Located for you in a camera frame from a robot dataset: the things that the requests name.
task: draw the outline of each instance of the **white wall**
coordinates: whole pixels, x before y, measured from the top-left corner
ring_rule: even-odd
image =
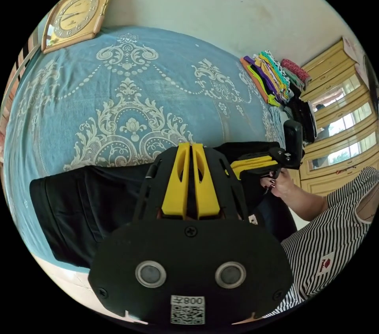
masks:
[[[112,0],[104,26],[129,24],[188,34],[238,57],[268,49],[300,65],[342,35],[357,42],[324,0]]]

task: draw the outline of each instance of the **yellow part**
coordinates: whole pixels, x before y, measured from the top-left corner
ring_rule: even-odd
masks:
[[[197,219],[216,216],[220,212],[216,191],[212,182],[209,167],[206,161],[202,144],[192,144],[193,170],[195,177],[195,195],[197,205]]]
[[[162,205],[162,212],[168,216],[182,216],[186,218],[188,180],[190,173],[190,151],[189,143],[179,143],[178,151],[167,185],[165,199]]]
[[[230,167],[235,173],[238,180],[240,179],[241,172],[249,170],[249,169],[257,169],[263,167],[269,167],[272,165],[276,165],[278,162],[276,160],[272,160],[272,157],[261,156],[259,158],[245,159],[245,160],[236,160],[234,161]]]

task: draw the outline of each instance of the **wooden cabinet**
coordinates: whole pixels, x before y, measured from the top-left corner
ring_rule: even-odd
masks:
[[[300,170],[290,174],[302,189],[325,196],[364,167],[379,169],[379,121],[342,40],[303,68],[312,81],[301,99],[312,105],[318,135],[305,147]]]
[[[301,188],[300,173],[297,169],[289,169],[289,175],[295,185]]]
[[[359,163],[355,168],[351,168],[340,174],[330,174],[312,179],[302,180],[301,187],[309,193],[320,196],[327,196],[330,192],[343,187],[348,182],[355,179],[365,167],[379,169],[379,153],[372,159],[367,159]]]
[[[302,94],[302,99],[309,100],[310,98],[307,96],[309,93],[323,86],[351,66],[354,66],[354,61],[343,51],[343,41],[341,39],[334,46],[302,67],[312,78],[306,91]]]
[[[316,141],[305,147],[305,153],[344,141],[376,121],[375,109],[369,93],[366,92],[352,103],[317,120]]]
[[[305,154],[300,166],[300,179],[303,181],[340,172],[377,156],[378,138],[378,124],[374,122],[343,141]]]
[[[303,101],[309,100],[315,113],[316,121],[319,121],[334,112],[346,107],[357,98],[367,93],[368,89],[352,66],[332,78],[329,82],[302,96]]]

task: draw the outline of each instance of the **hand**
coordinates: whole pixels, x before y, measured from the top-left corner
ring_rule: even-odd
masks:
[[[288,195],[294,188],[294,183],[292,178],[286,168],[282,168],[278,178],[272,179],[270,177],[265,177],[261,179],[261,186],[263,187],[272,187],[271,193],[279,198]]]

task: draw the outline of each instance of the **blue bedspread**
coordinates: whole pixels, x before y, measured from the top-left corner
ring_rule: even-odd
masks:
[[[86,272],[54,259],[31,180],[84,165],[152,162],[180,142],[278,141],[281,130],[235,56],[166,30],[104,29],[93,40],[38,52],[21,79],[4,151],[13,219],[33,254]]]

